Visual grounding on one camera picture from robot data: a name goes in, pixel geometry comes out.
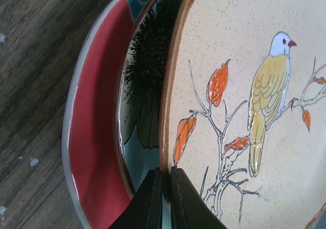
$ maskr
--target bird's tail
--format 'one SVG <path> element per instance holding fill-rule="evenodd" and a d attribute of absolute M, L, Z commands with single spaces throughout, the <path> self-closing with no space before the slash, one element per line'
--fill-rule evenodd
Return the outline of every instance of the bird's tail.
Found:
<path fill-rule="evenodd" d="M 266 127 L 265 121 L 256 118 L 250 131 L 249 172 L 251 177 L 259 173 L 261 155 L 263 151 Z"/>

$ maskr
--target bird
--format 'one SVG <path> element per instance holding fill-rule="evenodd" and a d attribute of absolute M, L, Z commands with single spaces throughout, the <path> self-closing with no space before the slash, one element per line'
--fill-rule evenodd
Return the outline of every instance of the bird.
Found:
<path fill-rule="evenodd" d="M 249 108 L 249 173 L 259 173 L 266 131 L 286 106 L 291 67 L 290 48 L 296 43 L 285 32 L 277 32 L 270 44 L 269 54 L 253 78 Z"/>

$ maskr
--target bird's head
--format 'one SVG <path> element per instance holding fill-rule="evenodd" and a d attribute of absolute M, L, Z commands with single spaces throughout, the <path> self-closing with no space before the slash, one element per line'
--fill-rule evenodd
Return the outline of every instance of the bird's head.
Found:
<path fill-rule="evenodd" d="M 291 40 L 288 34 L 285 32 L 278 32 L 270 45 L 269 54 L 272 56 L 278 56 L 280 54 L 290 54 L 290 48 L 296 46 L 296 43 Z"/>

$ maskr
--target cream plate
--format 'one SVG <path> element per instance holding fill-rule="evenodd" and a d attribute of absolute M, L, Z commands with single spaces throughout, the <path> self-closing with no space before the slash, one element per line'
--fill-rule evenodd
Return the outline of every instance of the cream plate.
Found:
<path fill-rule="evenodd" d="M 161 169 L 183 168 L 227 228 L 309 228 L 325 208 L 325 8 L 326 0 L 183 1 Z"/>

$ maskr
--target wooden table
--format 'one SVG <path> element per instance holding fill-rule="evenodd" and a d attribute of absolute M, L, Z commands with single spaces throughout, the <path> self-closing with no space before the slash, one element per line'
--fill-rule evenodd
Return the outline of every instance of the wooden table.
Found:
<path fill-rule="evenodd" d="M 75 62 L 110 0 L 0 0 L 0 228 L 83 228 L 61 160 Z"/>

